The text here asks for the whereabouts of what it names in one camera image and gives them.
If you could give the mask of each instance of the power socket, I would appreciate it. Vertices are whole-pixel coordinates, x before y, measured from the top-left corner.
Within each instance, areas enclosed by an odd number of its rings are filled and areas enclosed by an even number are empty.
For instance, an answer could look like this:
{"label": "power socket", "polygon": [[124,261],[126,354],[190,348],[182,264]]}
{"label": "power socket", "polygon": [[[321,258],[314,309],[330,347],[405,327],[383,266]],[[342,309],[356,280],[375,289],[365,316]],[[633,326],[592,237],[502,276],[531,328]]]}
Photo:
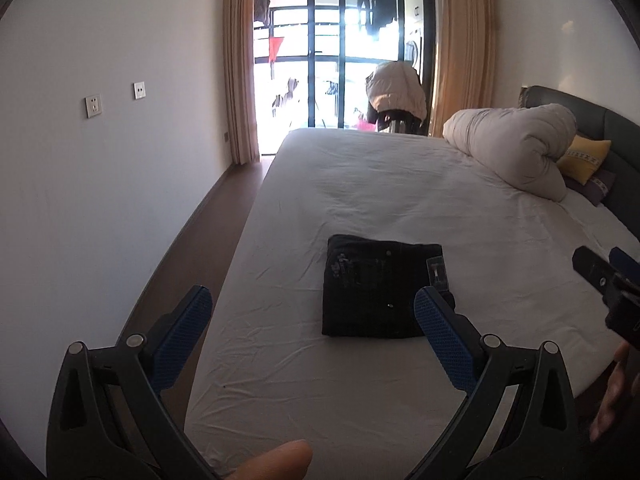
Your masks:
{"label": "power socket", "polygon": [[86,103],[87,119],[91,119],[92,117],[102,113],[102,101],[100,99],[100,94],[85,97],[84,102]]}
{"label": "power socket", "polygon": [[133,97],[138,100],[146,97],[145,82],[133,83]]}

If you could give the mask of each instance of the black device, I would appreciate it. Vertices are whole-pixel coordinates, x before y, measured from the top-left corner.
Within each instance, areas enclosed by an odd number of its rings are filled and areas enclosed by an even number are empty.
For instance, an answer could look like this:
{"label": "black device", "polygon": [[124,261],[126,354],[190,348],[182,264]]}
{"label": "black device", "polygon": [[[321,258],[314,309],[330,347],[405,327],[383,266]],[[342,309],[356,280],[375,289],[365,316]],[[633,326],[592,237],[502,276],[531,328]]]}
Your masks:
{"label": "black device", "polygon": [[[123,335],[111,348],[69,346],[49,416],[49,479],[220,480],[159,397],[175,383],[211,313],[211,294],[194,286],[146,335]],[[113,402],[114,386],[122,389],[157,465],[133,451]]]}
{"label": "black device", "polygon": [[[452,384],[468,396],[407,480],[573,479],[577,425],[558,346],[512,348],[496,336],[481,337],[432,286],[418,291],[414,311]],[[220,480],[159,397],[174,384],[211,313],[209,291],[195,286],[146,335],[123,335],[111,348],[69,346],[47,431],[49,479]],[[512,384],[520,386],[493,452],[469,467],[505,387]],[[157,464],[134,452],[113,387],[122,389]]]}
{"label": "black device", "polygon": [[617,247],[607,262],[585,246],[575,250],[572,263],[602,295],[607,327],[640,349],[640,264]]}
{"label": "black device", "polygon": [[[438,291],[425,287],[415,317],[453,386],[467,393],[436,444],[405,480],[556,480],[578,474],[577,421],[569,378],[558,346],[515,348],[481,336]],[[507,386],[519,384],[494,449],[468,466]]]}

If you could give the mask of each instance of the white bed sheet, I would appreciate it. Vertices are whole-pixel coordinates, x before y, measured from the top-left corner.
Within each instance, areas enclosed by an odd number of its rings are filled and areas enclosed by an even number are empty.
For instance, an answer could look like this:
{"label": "white bed sheet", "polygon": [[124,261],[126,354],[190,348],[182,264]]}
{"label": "white bed sheet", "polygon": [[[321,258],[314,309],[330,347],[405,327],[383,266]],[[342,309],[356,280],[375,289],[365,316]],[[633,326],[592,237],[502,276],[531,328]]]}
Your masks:
{"label": "white bed sheet", "polygon": [[619,339],[572,270],[576,247],[598,247],[571,209],[514,189],[441,139],[291,132],[218,298],[187,436],[221,474],[306,438],[308,480],[401,479],[436,441],[464,394],[425,338],[321,335],[326,243],[337,233],[440,243],[457,312],[507,344],[557,342],[579,394]]}

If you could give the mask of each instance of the bed frame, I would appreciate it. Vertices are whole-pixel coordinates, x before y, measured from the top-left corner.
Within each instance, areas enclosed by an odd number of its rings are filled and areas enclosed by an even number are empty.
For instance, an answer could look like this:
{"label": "bed frame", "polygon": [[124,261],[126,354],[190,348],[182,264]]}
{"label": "bed frame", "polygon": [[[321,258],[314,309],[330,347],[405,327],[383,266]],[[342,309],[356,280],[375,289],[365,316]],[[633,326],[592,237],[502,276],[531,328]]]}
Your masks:
{"label": "bed frame", "polygon": [[616,181],[603,204],[640,238],[640,126],[611,110],[559,90],[543,86],[522,89],[521,106],[532,108],[549,103],[569,108],[582,136],[611,141],[611,150],[602,167],[615,173]]}

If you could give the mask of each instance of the white wall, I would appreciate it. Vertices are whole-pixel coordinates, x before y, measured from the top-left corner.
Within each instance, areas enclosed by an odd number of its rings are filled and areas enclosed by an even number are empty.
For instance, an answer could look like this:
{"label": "white wall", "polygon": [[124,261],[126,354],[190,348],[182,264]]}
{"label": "white wall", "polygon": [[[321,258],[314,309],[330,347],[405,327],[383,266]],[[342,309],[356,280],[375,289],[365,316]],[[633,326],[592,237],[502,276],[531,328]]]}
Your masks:
{"label": "white wall", "polygon": [[496,0],[493,104],[522,86],[577,95],[640,123],[640,50],[610,0]]}
{"label": "white wall", "polygon": [[15,0],[0,21],[0,416],[41,468],[66,347],[116,341],[230,163],[221,8]]}

